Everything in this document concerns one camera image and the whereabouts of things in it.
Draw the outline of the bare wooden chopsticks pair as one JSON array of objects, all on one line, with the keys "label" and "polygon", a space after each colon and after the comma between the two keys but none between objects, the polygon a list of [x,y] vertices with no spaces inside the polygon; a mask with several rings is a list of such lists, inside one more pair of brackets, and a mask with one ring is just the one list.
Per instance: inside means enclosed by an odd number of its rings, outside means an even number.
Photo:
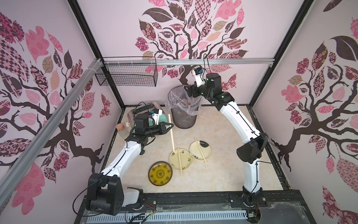
[{"label": "bare wooden chopsticks pair", "polygon": [[208,163],[207,160],[206,160],[206,158],[205,158],[205,156],[204,156],[204,154],[203,154],[203,151],[202,151],[202,149],[201,149],[201,146],[200,146],[199,141],[198,141],[196,138],[195,138],[194,140],[195,140],[195,143],[196,143],[196,145],[197,145],[197,147],[198,147],[198,149],[199,149],[199,151],[200,151],[201,156],[203,157],[204,162],[205,162],[205,163]]}]

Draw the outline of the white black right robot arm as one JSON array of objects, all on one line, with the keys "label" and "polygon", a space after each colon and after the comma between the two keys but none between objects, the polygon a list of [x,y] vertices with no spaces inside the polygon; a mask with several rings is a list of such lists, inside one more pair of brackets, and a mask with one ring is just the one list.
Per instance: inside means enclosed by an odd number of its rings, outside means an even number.
[{"label": "white black right robot arm", "polygon": [[217,73],[204,76],[203,69],[192,71],[195,83],[185,87],[188,96],[204,97],[215,106],[233,125],[242,139],[243,145],[236,150],[244,163],[244,186],[242,200],[248,207],[254,207],[263,196],[260,184],[259,166],[263,150],[268,143],[268,135],[255,128],[239,109],[229,92],[222,90],[222,79]]}]

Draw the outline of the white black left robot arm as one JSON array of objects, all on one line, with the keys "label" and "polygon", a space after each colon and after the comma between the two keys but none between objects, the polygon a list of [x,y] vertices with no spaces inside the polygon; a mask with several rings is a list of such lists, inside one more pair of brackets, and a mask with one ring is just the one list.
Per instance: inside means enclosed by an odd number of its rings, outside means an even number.
[{"label": "white black left robot arm", "polygon": [[159,121],[162,113],[162,110],[154,109],[138,114],[121,152],[104,170],[89,177],[86,194],[88,211],[115,216],[123,207],[141,204],[143,191],[124,189],[121,177],[134,159],[145,152],[149,138],[164,135],[173,128],[173,123]]}]

